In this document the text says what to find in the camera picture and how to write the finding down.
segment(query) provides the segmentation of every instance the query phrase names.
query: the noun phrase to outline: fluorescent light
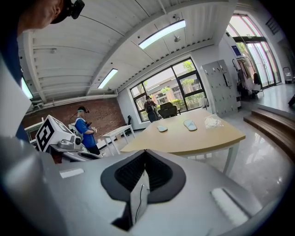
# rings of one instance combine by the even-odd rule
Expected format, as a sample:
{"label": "fluorescent light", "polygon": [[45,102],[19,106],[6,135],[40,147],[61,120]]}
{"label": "fluorescent light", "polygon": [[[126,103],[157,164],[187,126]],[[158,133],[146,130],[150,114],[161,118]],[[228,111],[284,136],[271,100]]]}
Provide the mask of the fluorescent light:
{"label": "fluorescent light", "polygon": [[32,93],[30,92],[24,78],[22,78],[22,91],[23,93],[28,97],[28,99],[32,99],[33,98],[33,95]]}
{"label": "fluorescent light", "polygon": [[117,69],[112,69],[110,71],[110,73],[107,74],[107,76],[104,78],[104,80],[101,82],[101,84],[98,86],[98,89],[102,89],[106,84],[107,82],[109,82],[109,80],[118,72]]}
{"label": "fluorescent light", "polygon": [[148,45],[152,44],[153,42],[157,41],[158,39],[164,37],[165,35],[178,30],[180,28],[185,27],[185,20],[177,21],[173,24],[168,25],[167,27],[157,31],[156,33],[152,34],[148,38],[146,38],[144,41],[142,41],[139,44],[139,47],[141,49],[145,49]]}
{"label": "fluorescent light", "polygon": [[[158,87],[158,86],[160,86],[160,85],[157,85],[156,87]],[[151,90],[153,90],[153,89],[156,88],[156,87],[153,87],[153,88],[149,89],[148,91],[151,91]]]}

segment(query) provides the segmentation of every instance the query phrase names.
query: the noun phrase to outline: ceiling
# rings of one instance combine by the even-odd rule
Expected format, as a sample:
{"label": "ceiling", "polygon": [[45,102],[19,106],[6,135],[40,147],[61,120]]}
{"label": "ceiling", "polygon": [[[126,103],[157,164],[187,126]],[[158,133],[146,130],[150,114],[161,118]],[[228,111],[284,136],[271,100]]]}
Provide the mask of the ceiling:
{"label": "ceiling", "polygon": [[[25,32],[18,39],[24,78],[35,100],[46,103],[113,94],[176,51],[202,41],[219,43],[237,2],[83,1],[85,7],[78,19],[67,18],[42,30]],[[144,50],[138,47],[151,34],[181,19],[186,21],[185,28]],[[181,40],[174,42],[175,36]],[[97,89],[112,68],[118,73],[104,89]]]}

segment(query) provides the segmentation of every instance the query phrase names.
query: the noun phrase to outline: vr headset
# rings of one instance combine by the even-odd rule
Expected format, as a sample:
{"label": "vr headset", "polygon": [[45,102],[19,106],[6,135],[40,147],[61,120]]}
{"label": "vr headset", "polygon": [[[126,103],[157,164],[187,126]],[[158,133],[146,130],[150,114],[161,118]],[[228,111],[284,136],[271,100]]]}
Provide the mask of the vr headset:
{"label": "vr headset", "polygon": [[72,4],[71,0],[64,0],[64,7],[61,10],[61,13],[51,22],[51,24],[57,24],[69,16],[73,19],[77,19],[84,7],[85,3],[82,0],[76,0],[74,4]]}

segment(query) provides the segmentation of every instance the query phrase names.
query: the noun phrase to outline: step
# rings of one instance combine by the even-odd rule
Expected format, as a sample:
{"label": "step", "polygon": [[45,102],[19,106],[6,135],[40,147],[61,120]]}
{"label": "step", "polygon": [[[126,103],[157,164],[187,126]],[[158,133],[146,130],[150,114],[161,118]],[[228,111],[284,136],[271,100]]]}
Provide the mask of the step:
{"label": "step", "polygon": [[256,116],[244,117],[244,121],[274,141],[295,163],[295,138],[290,133]]}
{"label": "step", "polygon": [[276,126],[280,126],[295,137],[295,122],[293,120],[262,109],[253,110],[252,115],[272,122]]}

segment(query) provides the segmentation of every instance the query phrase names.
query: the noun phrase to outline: white wall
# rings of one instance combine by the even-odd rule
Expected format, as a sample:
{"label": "white wall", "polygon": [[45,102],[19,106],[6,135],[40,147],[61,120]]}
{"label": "white wall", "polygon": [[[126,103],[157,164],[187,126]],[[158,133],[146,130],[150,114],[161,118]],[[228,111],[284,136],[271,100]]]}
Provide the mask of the white wall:
{"label": "white wall", "polygon": [[235,85],[237,82],[237,72],[232,64],[232,60],[236,58],[236,54],[234,53],[233,49],[231,48],[231,45],[236,45],[235,41],[228,37],[226,34],[224,34],[221,42],[217,46],[208,46],[201,49],[197,49],[195,51],[192,51],[190,53],[187,53],[186,55],[183,55],[173,61],[170,61],[169,63],[165,63],[163,66],[158,67],[156,70],[152,71],[148,75],[140,78],[136,82],[132,83],[128,88],[124,89],[122,92],[118,94],[117,100],[119,103],[119,106],[121,108],[123,117],[125,121],[127,122],[127,117],[130,115],[132,117],[132,127],[133,129],[143,129],[148,127],[150,124],[149,121],[147,122],[141,122],[139,115],[137,113],[135,104],[132,99],[132,95],[130,92],[130,88],[137,85],[140,81],[144,81],[145,79],[151,77],[155,73],[167,68],[169,65],[175,64],[178,61],[181,61],[183,59],[191,57],[194,64],[197,67],[197,70],[200,74],[201,80],[204,84],[206,94],[209,95],[209,87],[206,86],[206,77],[202,75],[201,73],[201,66],[205,65],[210,62],[214,62],[217,60],[225,60],[225,63],[228,67],[228,70],[230,72],[231,77],[233,78],[233,84]]}
{"label": "white wall", "polygon": [[291,66],[286,54],[278,45],[278,42],[284,39],[285,35],[282,29],[280,29],[280,31],[277,32],[275,35],[272,34],[271,30],[268,28],[268,26],[266,26],[266,22],[271,18],[271,14],[259,3],[259,1],[248,0],[248,3],[251,3],[251,5],[256,8],[256,10],[239,10],[239,8],[237,8],[235,13],[247,14],[251,18],[251,20],[257,25],[263,36],[266,38],[272,53],[274,54],[282,82],[285,83],[285,75],[283,73],[283,68],[288,66],[291,70]]}

